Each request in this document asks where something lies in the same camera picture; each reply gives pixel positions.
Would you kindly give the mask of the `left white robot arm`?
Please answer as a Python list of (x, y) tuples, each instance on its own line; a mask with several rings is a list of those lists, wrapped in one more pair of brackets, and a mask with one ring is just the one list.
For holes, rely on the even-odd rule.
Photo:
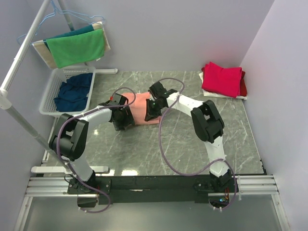
[(129, 106), (136, 98), (135, 93), (131, 101), (115, 93), (110, 100), (90, 111), (79, 115), (62, 114), (59, 117), (49, 147), (56, 152), (59, 161), (69, 167), (84, 193), (98, 191), (96, 173), (83, 157), (88, 134), (94, 127), (106, 122), (113, 123), (116, 131), (134, 125)]

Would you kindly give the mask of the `salmon pink t shirt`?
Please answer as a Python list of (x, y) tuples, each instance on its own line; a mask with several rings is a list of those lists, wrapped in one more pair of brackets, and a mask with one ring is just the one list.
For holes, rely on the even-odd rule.
[(145, 121), (146, 116), (146, 99), (150, 99), (150, 93), (136, 93), (136, 100), (129, 106), (134, 118), (135, 125), (159, 124), (161, 117)]

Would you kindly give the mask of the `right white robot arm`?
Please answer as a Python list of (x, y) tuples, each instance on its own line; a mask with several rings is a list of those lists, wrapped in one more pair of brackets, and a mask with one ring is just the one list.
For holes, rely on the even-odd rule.
[[(187, 97), (174, 89), (166, 90), (161, 82), (149, 87), (150, 99), (146, 100), (145, 121), (161, 117), (159, 122), (158, 144), (162, 158), (175, 173), (182, 176), (195, 176), (209, 169), (210, 188), (215, 192), (224, 191), (232, 179), (231, 167), (226, 163), (223, 148), (223, 119), (213, 101), (199, 101)], [(163, 119), (170, 109), (178, 110), (192, 119), (197, 137), (204, 142), (210, 163), (202, 170), (185, 174), (177, 171), (167, 160), (161, 144)]]

